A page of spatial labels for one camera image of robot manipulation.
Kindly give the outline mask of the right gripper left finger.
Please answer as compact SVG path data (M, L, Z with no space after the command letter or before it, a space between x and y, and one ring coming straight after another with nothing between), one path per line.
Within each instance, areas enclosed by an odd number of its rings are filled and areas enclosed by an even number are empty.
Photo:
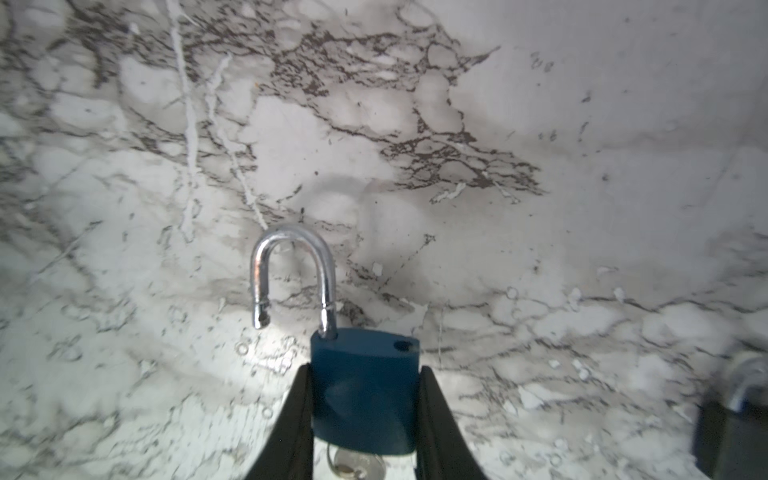
M294 378L274 427L245 480L312 480L313 389L309 363Z

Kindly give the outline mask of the blue padlock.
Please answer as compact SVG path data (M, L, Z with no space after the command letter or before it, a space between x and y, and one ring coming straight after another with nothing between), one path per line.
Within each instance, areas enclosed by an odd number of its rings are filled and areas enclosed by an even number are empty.
M316 266L320 323L310 339L315 439L364 454L408 455L416 448L419 343L396 334L337 325L335 263L306 226L269 228L251 256L253 324L270 323L269 259L282 242L306 249Z

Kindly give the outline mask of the small black padlock top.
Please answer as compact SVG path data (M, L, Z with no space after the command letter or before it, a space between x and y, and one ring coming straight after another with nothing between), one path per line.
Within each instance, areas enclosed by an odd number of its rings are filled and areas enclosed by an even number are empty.
M767 480L767 354L742 351L715 374L692 454L710 479Z

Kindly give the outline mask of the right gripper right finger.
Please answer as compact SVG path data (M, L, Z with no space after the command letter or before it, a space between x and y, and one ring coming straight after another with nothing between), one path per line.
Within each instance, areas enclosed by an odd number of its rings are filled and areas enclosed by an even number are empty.
M416 404L417 480L486 480L465 442L433 370L420 372Z

